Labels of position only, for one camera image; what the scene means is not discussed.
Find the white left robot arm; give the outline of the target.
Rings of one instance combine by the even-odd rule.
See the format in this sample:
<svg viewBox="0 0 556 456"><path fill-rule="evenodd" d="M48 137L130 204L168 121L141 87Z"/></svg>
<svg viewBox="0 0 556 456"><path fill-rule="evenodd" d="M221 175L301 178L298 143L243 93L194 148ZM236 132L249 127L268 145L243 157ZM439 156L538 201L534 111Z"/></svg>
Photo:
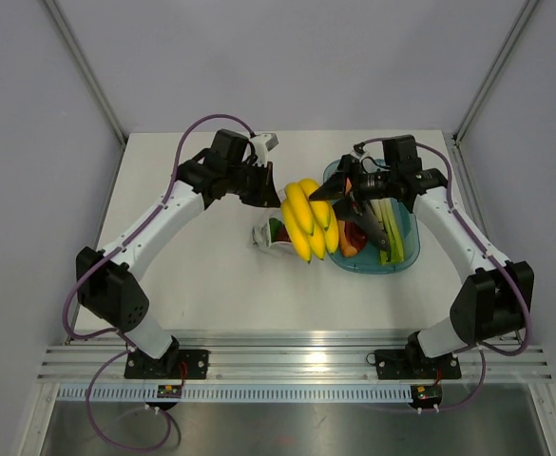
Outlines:
<svg viewBox="0 0 556 456"><path fill-rule="evenodd" d="M280 204L269 152L274 133L246 137L219 130L211 144L176 164L165 192L132 226L101 250L84 248L76 257L79 303L109 323L142 353L159 378L179 366L179 342L150 314L140 284L155 257L191 220L226 195L262 209Z"/></svg>

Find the clear zip top bag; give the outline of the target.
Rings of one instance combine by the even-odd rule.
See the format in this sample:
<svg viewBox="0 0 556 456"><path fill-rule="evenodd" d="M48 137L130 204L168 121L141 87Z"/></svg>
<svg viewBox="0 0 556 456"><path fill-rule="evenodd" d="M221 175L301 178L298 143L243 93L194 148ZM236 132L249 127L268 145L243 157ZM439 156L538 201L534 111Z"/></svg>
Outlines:
<svg viewBox="0 0 556 456"><path fill-rule="evenodd" d="M251 245L274 257L298 257L292 242L275 242L276 233L271 233L269 218L279 219L284 225L280 207L262 209L251 229Z"/></svg>

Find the yellow banana bunch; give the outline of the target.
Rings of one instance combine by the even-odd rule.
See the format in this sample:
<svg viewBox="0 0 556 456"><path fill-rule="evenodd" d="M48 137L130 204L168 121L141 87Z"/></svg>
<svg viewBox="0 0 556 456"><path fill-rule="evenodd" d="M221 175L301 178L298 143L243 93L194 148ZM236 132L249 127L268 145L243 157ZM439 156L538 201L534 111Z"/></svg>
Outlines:
<svg viewBox="0 0 556 456"><path fill-rule="evenodd" d="M325 199L311 200L319 189L316 180L303 179L284 187L285 199L280 206L286 233L298 256L307 263L323 260L336 252L339 231L336 214Z"/></svg>

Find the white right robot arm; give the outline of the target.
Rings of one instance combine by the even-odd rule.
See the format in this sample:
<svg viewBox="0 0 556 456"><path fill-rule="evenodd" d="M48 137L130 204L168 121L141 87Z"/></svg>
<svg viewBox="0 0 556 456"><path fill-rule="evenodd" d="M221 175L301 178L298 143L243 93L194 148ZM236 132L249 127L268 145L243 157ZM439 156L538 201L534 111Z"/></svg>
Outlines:
<svg viewBox="0 0 556 456"><path fill-rule="evenodd" d="M412 135L381 138L385 164L373 172L363 165L367 141L340 159L336 171L314 193L312 201L329 201L359 215L371 200L394 199L423 223L447 253L461 289L447 317L412 333L404 348L377 350L374 365L381 380L458 379L456 359L475 347L501 355L493 337L522 331L523 353L531 340L530 305L534 272L525 261L513 262L494 247L452 195L452 171L424 168L418 154L423 143Z"/></svg>

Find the red apple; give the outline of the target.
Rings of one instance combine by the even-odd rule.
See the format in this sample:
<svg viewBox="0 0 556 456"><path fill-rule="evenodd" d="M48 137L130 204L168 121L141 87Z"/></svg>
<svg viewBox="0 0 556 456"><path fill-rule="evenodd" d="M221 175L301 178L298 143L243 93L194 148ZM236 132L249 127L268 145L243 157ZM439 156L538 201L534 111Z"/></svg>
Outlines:
<svg viewBox="0 0 556 456"><path fill-rule="evenodd" d="M286 227L281 225L275 235L275 242L291 242Z"/></svg>

